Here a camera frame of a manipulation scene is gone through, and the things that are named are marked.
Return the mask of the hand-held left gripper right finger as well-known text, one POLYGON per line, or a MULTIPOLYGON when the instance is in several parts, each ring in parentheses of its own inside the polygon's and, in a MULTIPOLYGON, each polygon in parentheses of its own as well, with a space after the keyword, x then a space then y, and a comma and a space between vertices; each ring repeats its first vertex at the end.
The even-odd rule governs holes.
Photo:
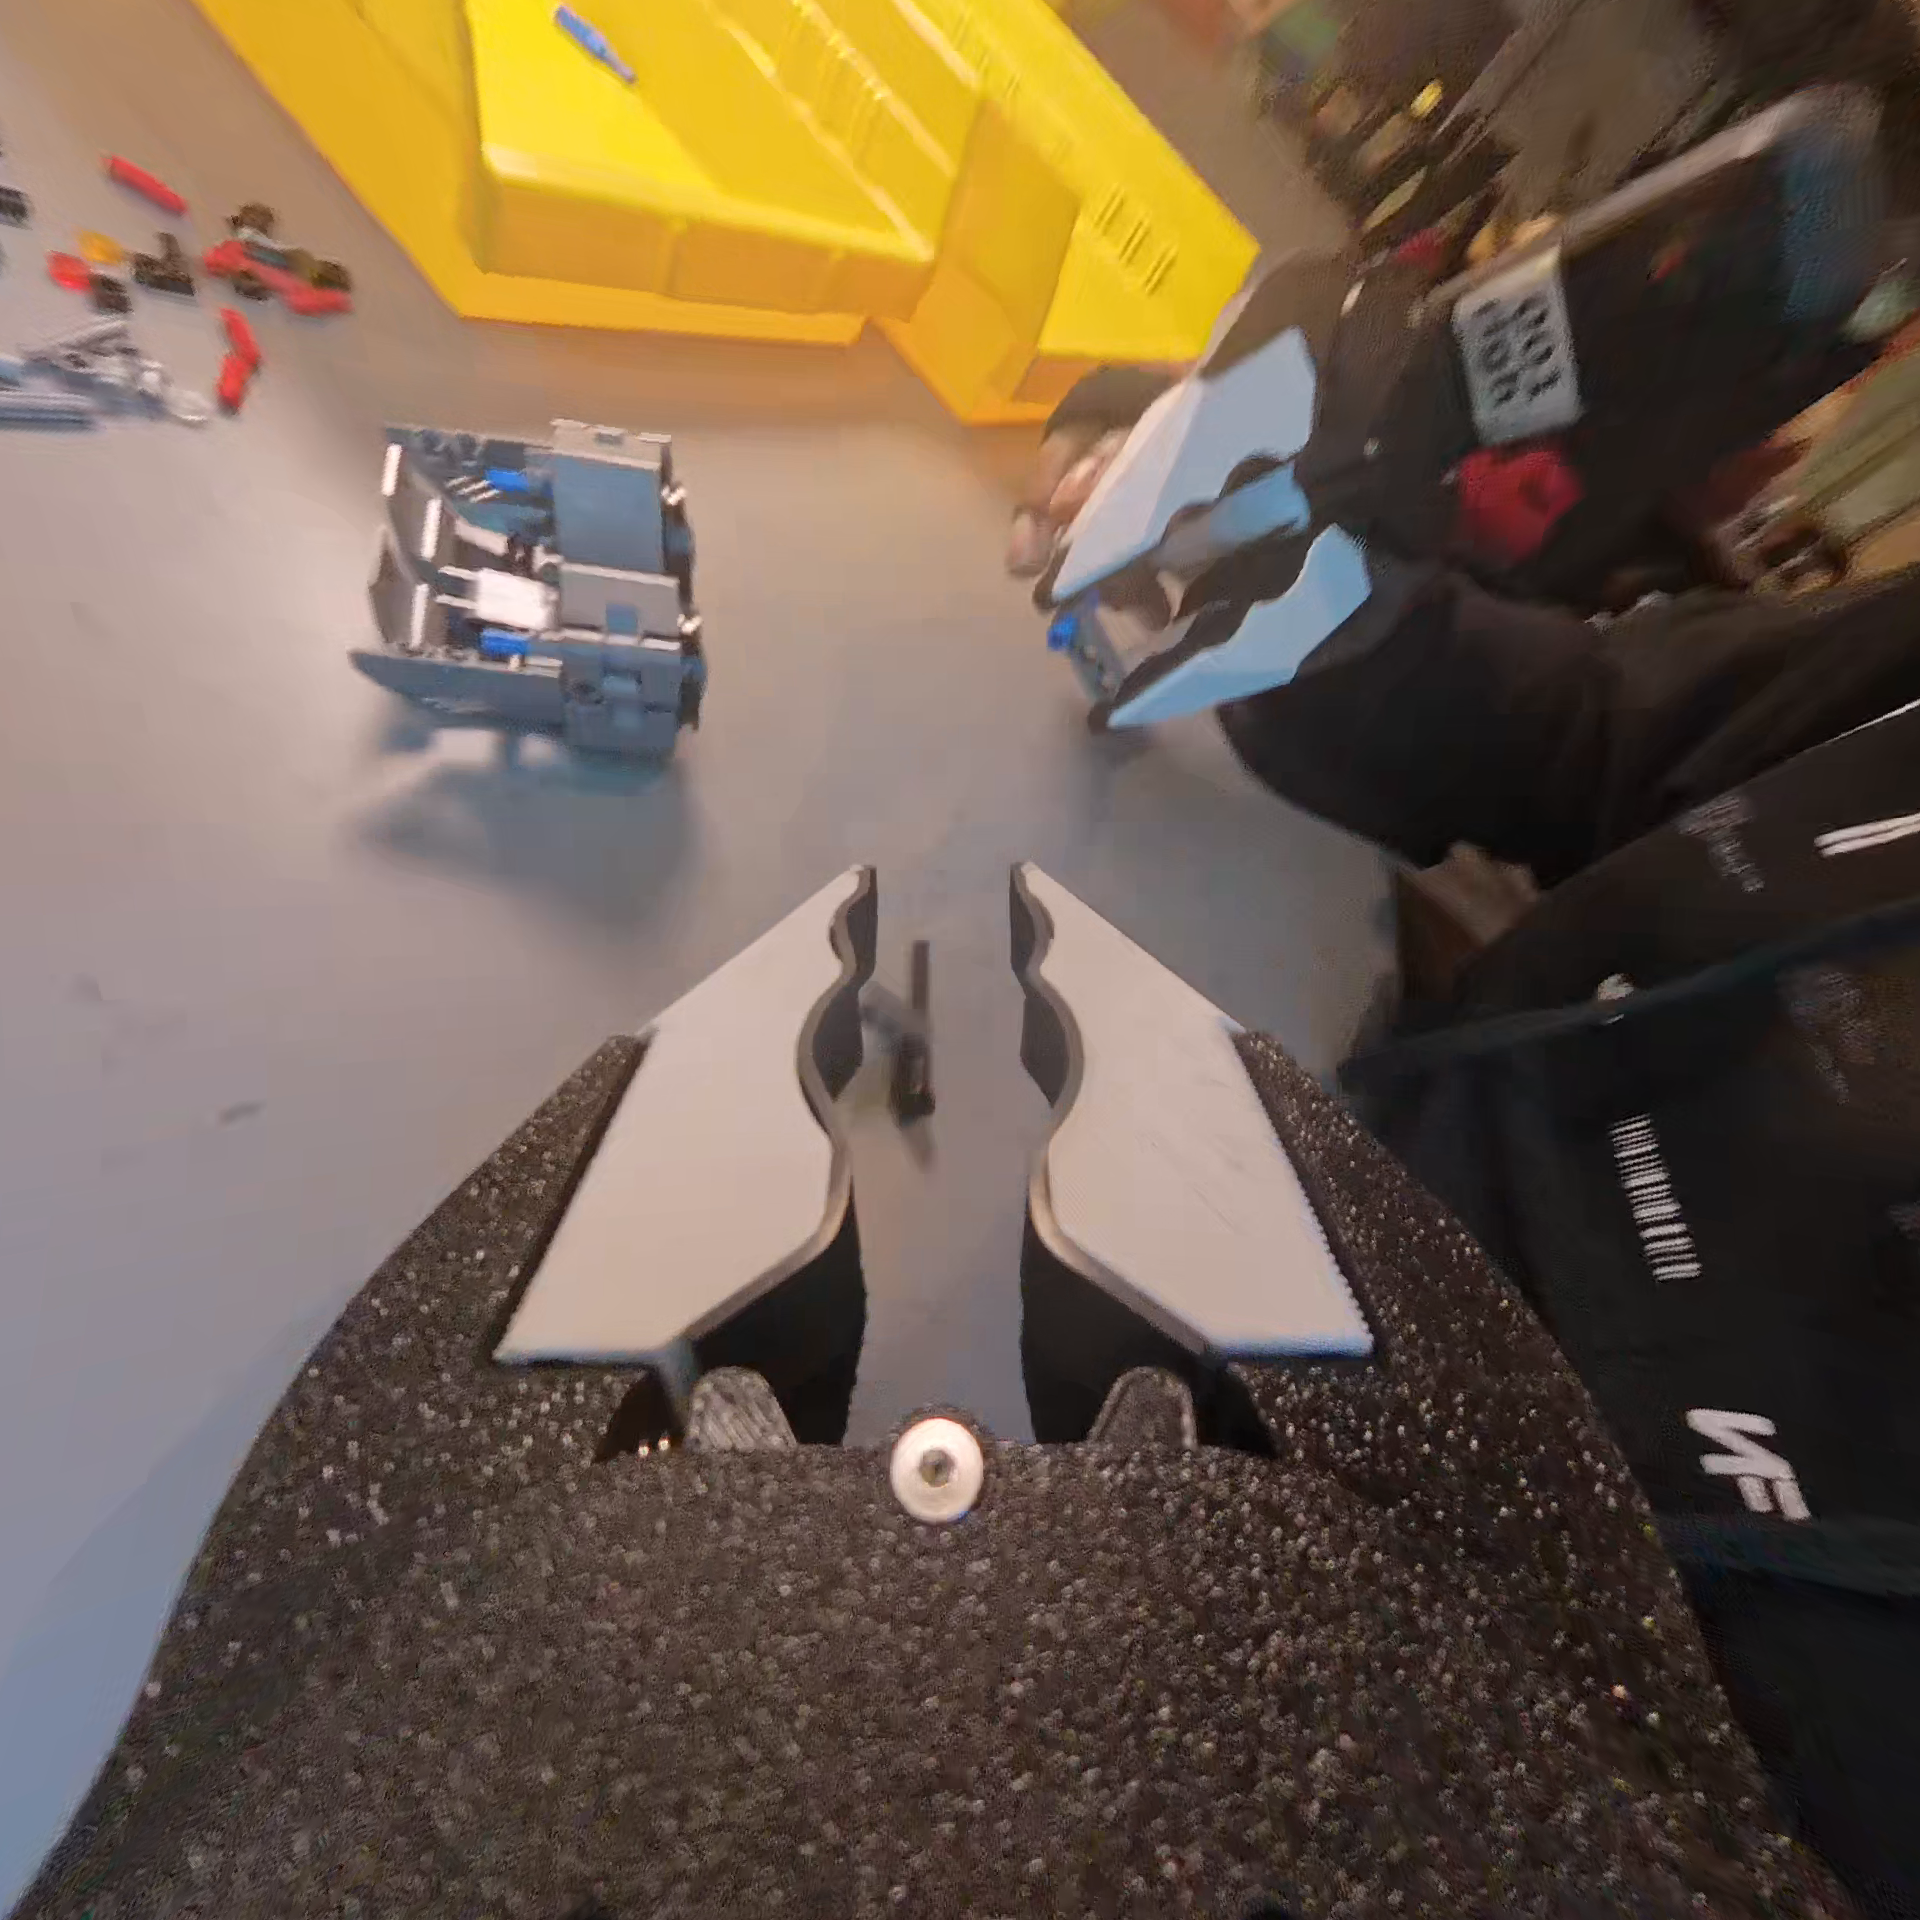
POLYGON ((1010 870, 1043 1249, 1203 1361, 1375 1336, 1242 1057, 1248 1029, 1034 861, 1010 870))

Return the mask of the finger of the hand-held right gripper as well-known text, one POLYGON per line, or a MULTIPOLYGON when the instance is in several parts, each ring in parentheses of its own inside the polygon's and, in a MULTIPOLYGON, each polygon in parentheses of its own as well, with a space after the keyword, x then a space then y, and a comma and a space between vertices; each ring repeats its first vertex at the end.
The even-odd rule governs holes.
POLYGON ((1126 668, 1101 697, 1101 729, 1150 729, 1288 684, 1311 650, 1367 608, 1374 588, 1362 544, 1326 528, 1308 542, 1279 594, 1245 608, 1203 608, 1175 642, 1126 668))
POLYGON ((1100 368, 1047 418, 1047 438, 1110 453, 1047 562, 1047 608, 1064 608, 1128 568, 1199 576, 1248 557, 1283 576, 1316 538, 1296 461, 1316 404, 1316 341, 1277 326, 1261 342, 1216 341, 1162 382, 1150 368, 1100 368))

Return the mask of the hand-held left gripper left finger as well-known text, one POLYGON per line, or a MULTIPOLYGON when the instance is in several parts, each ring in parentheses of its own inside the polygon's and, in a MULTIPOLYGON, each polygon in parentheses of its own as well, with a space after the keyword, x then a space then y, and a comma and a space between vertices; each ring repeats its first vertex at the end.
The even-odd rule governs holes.
POLYGON ((643 1369, 685 1412, 702 1344, 829 1252, 875 929, 875 868, 850 865, 640 1031, 496 1364, 643 1369))

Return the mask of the dark grey short brick beam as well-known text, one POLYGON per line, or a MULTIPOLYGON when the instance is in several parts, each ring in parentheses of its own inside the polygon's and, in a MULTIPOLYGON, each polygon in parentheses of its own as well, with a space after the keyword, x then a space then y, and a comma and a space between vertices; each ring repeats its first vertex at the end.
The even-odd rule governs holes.
POLYGON ((1092 713, 1108 713, 1116 704, 1120 685, 1133 672, 1136 662, 1136 623, 1120 608, 1108 606, 1100 592, 1083 592, 1055 608, 1075 608, 1082 616, 1078 648, 1075 654, 1053 654, 1075 673, 1092 713))

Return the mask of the yellow ribbed storage bin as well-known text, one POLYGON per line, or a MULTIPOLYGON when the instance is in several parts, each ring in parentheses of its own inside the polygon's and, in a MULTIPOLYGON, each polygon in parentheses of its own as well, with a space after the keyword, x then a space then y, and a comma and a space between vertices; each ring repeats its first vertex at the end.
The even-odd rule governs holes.
POLYGON ((975 92, 928 286, 878 330, 968 424, 1194 359, 1258 240, 1037 1, 918 4, 975 92))

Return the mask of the black brick axle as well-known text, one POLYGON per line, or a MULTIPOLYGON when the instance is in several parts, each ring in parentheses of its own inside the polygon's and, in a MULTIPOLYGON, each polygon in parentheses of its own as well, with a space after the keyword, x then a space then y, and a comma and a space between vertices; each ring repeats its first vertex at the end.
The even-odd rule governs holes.
POLYGON ((900 1125, 922 1122, 936 1108, 930 1074, 930 938, 912 942, 908 953, 908 997, 891 1098, 900 1125))

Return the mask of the grey toy brick wing assembly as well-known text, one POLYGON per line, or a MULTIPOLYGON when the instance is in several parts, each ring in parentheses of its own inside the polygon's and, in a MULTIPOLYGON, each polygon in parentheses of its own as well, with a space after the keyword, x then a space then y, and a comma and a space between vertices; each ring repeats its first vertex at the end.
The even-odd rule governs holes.
POLYGON ((675 573, 429 566, 383 542, 368 601, 375 638, 351 665, 442 725, 638 760, 669 758, 700 725, 703 623, 675 573))

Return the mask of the yellow open-front storage bin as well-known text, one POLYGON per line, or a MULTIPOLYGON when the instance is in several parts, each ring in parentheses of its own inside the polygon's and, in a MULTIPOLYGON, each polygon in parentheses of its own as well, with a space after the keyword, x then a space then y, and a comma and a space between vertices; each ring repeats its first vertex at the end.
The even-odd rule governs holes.
POLYGON ((874 74, 815 92, 744 4, 198 4, 454 313, 845 344, 908 317, 952 191, 874 74))

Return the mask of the grey toy brick engine assembly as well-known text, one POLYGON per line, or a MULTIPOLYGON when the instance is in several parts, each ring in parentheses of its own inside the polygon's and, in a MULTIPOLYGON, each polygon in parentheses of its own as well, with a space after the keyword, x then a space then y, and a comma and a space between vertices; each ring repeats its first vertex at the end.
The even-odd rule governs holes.
POLYGON ((398 550, 427 570, 638 570, 692 602, 692 532, 668 436, 556 421, 543 438, 392 423, 380 472, 398 550))

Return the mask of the person's right forearm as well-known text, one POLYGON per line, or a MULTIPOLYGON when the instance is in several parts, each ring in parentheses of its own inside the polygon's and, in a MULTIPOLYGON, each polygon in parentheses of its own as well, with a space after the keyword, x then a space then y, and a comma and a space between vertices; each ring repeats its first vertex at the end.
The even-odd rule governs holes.
POLYGON ((1915 693, 1915 565, 1602 623, 1447 576, 1218 725, 1283 802, 1410 868, 1472 846, 1554 886, 1915 693))

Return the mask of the grey desk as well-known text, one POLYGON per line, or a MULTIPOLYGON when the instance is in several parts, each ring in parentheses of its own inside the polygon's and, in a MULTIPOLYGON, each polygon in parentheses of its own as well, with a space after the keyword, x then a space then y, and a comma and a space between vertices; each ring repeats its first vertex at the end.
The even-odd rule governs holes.
POLYGON ((108 152, 276 207, 355 313, 256 322, 240 418, 4 429, 4 1906, 82 1798, 298 1361, 603 1040, 853 861, 930 938, 936 1114, 854 1111, 853 1432, 1024 1432, 1029 857, 1308 1066, 1392 957, 1381 857, 1212 725, 1100 738, 1002 568, 1031 428, 845 350, 458 320, 189 4, 4 4, 4 348, 108 152), (347 662, 383 423, 677 444, 711 654, 661 769, 424 730, 347 662))

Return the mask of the person's right hand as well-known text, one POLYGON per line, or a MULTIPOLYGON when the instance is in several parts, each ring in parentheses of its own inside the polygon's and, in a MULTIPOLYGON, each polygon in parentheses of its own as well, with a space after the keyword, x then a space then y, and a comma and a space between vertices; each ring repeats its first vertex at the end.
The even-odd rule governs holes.
POLYGON ((1100 368, 1071 383, 1043 428, 1037 460, 1015 505, 1003 557, 1013 578, 1043 576, 1063 529, 1170 383, 1172 374, 1154 368, 1100 368))

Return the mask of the red plastic case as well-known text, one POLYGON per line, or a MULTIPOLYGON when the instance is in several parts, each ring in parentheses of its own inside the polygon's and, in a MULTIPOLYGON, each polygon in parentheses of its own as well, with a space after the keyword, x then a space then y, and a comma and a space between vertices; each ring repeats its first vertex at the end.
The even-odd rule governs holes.
POLYGON ((1477 448, 1451 472, 1455 557, 1510 570, 1532 562, 1583 497, 1558 440, 1477 448))

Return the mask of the person's black printed clothing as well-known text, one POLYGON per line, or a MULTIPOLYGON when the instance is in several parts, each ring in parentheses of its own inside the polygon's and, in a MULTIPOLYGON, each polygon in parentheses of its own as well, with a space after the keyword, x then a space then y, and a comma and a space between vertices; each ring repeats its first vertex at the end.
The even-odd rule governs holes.
POLYGON ((1557 886, 1340 1079, 1591 1390, 1800 1837, 1915 1916, 1915 704, 1557 886))

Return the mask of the pile of small brick parts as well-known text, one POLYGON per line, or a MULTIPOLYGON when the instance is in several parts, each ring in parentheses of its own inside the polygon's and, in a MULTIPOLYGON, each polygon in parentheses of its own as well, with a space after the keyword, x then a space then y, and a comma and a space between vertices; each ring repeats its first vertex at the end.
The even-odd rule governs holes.
POLYGON ((101 170, 155 228, 149 244, 131 246, 108 228, 80 225, 67 246, 43 254, 51 288, 75 297, 80 313, 37 341, 4 342, 4 429, 80 434, 110 415, 186 428, 235 418, 268 365, 256 313, 287 320, 351 313, 347 264, 290 237, 274 204, 243 199, 204 225, 191 199, 141 160, 108 151, 101 170), (211 390, 183 383, 138 333, 149 304, 211 322, 211 390))

